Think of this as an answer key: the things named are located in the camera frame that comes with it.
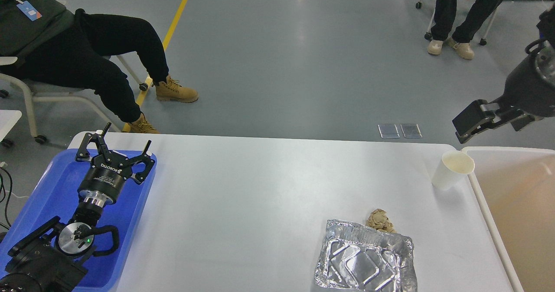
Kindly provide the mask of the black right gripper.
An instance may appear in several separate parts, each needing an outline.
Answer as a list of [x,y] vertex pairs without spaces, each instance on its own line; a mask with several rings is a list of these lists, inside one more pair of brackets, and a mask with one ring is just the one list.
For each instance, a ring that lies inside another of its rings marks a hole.
[[554,116],[554,53],[531,52],[508,75],[494,102],[477,99],[453,120],[456,138],[465,144],[486,130],[510,123],[519,131],[529,123]]

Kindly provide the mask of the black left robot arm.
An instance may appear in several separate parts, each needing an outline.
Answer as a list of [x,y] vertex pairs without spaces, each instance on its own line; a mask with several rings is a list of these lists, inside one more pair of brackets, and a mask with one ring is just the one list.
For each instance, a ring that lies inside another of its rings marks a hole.
[[151,141],[109,149],[107,130],[58,154],[1,242],[3,292],[107,292],[154,179]]

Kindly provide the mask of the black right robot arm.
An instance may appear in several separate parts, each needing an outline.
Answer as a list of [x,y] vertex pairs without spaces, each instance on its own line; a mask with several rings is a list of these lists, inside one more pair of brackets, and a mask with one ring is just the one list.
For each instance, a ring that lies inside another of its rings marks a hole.
[[473,101],[452,120],[460,144],[507,123],[520,131],[555,115],[554,15],[551,8],[539,16],[539,39],[525,48],[527,55],[506,78],[503,94],[492,102]]

